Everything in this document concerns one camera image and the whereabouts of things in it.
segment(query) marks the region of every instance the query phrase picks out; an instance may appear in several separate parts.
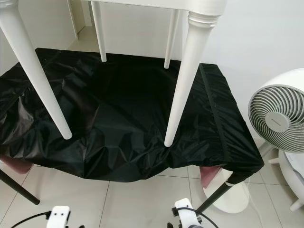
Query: black nylon cover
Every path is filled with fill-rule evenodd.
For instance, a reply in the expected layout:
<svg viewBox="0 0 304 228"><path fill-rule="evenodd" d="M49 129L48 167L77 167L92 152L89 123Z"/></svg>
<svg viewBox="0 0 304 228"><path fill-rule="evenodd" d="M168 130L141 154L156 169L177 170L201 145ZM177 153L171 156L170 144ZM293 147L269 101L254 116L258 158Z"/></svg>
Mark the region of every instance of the black nylon cover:
<svg viewBox="0 0 304 228"><path fill-rule="evenodd" d="M180 61L36 50L73 137L64 140L20 64L0 78L1 154L73 175L136 181L215 166L238 183L264 165L216 65L200 64L170 148L163 145Z"/></svg>

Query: black fabric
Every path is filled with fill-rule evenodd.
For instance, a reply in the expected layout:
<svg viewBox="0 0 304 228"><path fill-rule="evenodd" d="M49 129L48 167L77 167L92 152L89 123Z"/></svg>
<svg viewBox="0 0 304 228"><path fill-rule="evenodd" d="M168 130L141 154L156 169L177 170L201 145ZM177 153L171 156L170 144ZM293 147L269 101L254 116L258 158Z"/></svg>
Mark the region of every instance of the black fabric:
<svg viewBox="0 0 304 228"><path fill-rule="evenodd" d="M263 160L216 65L200 64L174 143L164 146L180 61L36 50L73 133L64 140L20 64L0 78L1 154L98 180L222 166L238 183Z"/></svg>

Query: white cable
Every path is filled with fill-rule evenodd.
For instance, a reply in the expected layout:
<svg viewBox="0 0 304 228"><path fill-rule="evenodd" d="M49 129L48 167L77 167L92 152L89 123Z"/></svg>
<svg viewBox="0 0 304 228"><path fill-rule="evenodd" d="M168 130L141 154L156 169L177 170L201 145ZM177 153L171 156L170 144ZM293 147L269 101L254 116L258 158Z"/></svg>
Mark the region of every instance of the white cable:
<svg viewBox="0 0 304 228"><path fill-rule="evenodd" d="M251 177L249 177L248 184L247 184L247 188L248 188L248 186L249 186L249 184L250 184L250 180L251 180ZM257 209L255 203L253 202L253 200L252 200L252 198L251 198L249 188L248 188L248 194L249 194L249 201L250 201L250 203L252 204L253 209L255 210L255 212L256 212L257 215L258 215L258 219L260 220L260 223L261 223L262 227L264 227L264 226L263 226L263 219L262 219L261 213L260 213L260 211Z"/></svg>

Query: cable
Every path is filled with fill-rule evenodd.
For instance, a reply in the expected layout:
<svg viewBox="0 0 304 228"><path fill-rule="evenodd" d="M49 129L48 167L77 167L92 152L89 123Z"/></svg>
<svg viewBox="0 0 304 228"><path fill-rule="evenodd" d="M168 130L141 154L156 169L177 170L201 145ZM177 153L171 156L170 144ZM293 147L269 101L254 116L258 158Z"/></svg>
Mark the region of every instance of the cable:
<svg viewBox="0 0 304 228"><path fill-rule="evenodd" d="M195 213L201 215L202 217L204 217L205 219L207 219L215 228L219 228L211 219L209 219L206 215L204 215L203 213L200 213L199 211L192 209L192 208L176 208L176 210L191 210L194 211Z"/></svg>
<svg viewBox="0 0 304 228"><path fill-rule="evenodd" d="M258 216L258 219L260 220L260 223L261 225L263 226L263 219L262 219L262 216L261 216L261 213L260 211L257 209L255 203L253 202L252 200L252 197L250 195L250 191L249 191L249 184L250 184L250 181L251 181L251 177L249 177L249 180L248 180L248 183L247 183L247 189L248 189L248 194L249 194L249 201L251 202L252 206L253 206L253 209L255 210L255 212L257 213L257 216Z"/></svg>
<svg viewBox="0 0 304 228"><path fill-rule="evenodd" d="M21 223L24 223L30 219L33 219L33 218L36 218L38 216L42 216L42 215L46 215L47 219L49 218L50 214L51 214L52 211L47 211L47 212L44 212L44 213L40 213L40 214L36 214L36 215L33 215L31 217L28 217L22 221L20 221L19 223L15 224L14 226L12 226L11 228L15 228L16 226L19 226Z"/></svg>

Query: black cable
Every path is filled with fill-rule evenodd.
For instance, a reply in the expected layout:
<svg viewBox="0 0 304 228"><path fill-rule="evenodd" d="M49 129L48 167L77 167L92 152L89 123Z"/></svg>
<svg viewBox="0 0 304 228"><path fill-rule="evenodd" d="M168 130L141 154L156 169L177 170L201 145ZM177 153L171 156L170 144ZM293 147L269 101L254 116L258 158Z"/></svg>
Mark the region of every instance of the black cable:
<svg viewBox="0 0 304 228"><path fill-rule="evenodd" d="M36 218L38 216L41 216L41 215L46 215L47 219L49 218L50 214L51 214L52 211L47 211L47 212L44 212L44 213L40 213L40 214L36 214L36 215L33 215L31 217L28 217L22 221L20 221L19 223L15 224L14 226L12 226L11 228L15 228L16 226L19 226L21 223L24 223L30 219L33 219L33 218Z"/></svg>
<svg viewBox="0 0 304 228"><path fill-rule="evenodd" d="M191 210L194 211L195 213L201 215L202 217L204 217L205 219L207 219L215 228L219 228L211 219L209 219L206 215L204 215L203 213L200 213L199 211L192 209L192 208L176 208L175 210Z"/></svg>

